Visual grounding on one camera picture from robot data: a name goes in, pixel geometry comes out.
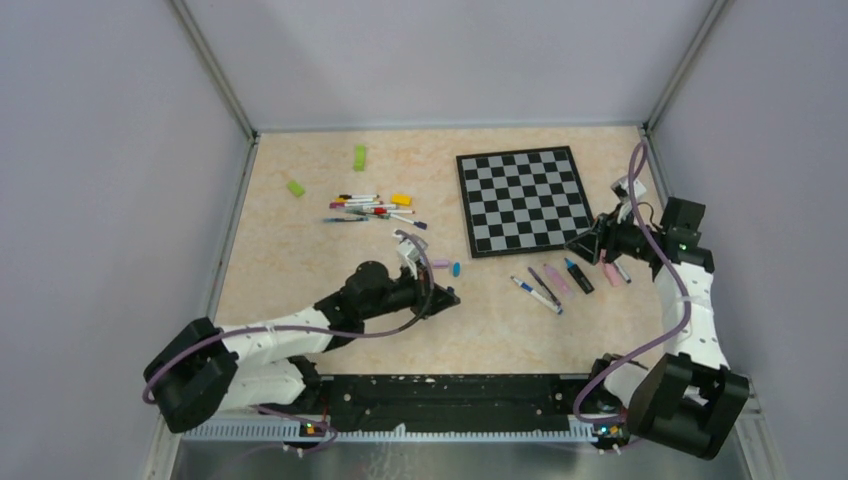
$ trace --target checkered board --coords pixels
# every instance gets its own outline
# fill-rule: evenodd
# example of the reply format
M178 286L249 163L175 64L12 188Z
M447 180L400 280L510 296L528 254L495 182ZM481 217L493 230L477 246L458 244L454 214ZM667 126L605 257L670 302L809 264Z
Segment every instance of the checkered board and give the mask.
M456 162L472 258L562 249L592 223L569 147Z

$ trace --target yellow eraser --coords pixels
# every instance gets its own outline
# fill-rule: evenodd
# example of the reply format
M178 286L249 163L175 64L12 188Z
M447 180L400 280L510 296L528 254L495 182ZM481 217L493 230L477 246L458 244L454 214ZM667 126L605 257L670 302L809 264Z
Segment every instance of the yellow eraser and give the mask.
M408 207L412 203L412 199L408 195L394 194L392 195L392 203Z

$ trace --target beige marbled table surface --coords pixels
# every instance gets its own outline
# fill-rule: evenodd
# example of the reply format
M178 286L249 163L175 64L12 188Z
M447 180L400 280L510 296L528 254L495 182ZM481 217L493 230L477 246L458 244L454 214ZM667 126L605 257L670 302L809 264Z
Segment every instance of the beige marbled table surface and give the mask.
M415 230L430 258L460 261L453 278L458 307L419 322L406 332L355 340L313 356L322 373L578 373L605 352L626 353L660 333L660 308L644 264L624 259L631 285L612 288L600 271L577 260L595 285L578 293L557 317L513 284L510 274L534 284L527 273L544 263L564 269L565 252L472 260L457 179L457 155L569 145L593 213L616 205L609 185L626 172L639 141L634 127L411 130L263 134L224 281L216 322L247 324L299 311L336 291L361 262L377 260L393 276L399 262L394 228ZM354 145L367 147L365 172L354 172ZM286 189L297 180L306 194ZM659 206L648 169L641 180L647 200ZM325 224L336 194L411 195L420 231L396 220ZM411 318L408 310L369 320L383 331ZM648 365L659 358L642 357Z

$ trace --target lime green object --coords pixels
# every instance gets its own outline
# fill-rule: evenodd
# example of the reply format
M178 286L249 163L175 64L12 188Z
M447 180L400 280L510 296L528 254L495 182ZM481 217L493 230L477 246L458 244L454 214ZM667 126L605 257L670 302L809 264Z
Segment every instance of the lime green object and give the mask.
M292 192L292 195L294 195L295 197L299 197L306 193L306 190L304 190L304 188L301 187L300 184L295 182L294 180L287 183L286 188L288 188L289 191Z
M353 160L353 170L357 172L365 171L365 145L356 146L356 157Z

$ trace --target pink object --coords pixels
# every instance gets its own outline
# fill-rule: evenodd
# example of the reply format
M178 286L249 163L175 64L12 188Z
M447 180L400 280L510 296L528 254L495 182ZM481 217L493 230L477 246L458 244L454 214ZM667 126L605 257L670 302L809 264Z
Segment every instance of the pink object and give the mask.
M562 290L562 293L564 293L567 297L574 296L574 291L572 291L571 288L568 287L568 284L565 283L565 279L562 278L562 275L559 274L556 268L545 264L545 274L548 276L548 278L551 279L552 282L554 282L554 285L556 285L557 287L559 287L560 290Z
M611 263L604 263L604 259L607 256L606 250L601 250L601 269L604 271L604 276L609 280L610 285L613 287L620 287L623 285L623 280L621 279L621 275L618 274L618 270L615 269L615 265Z

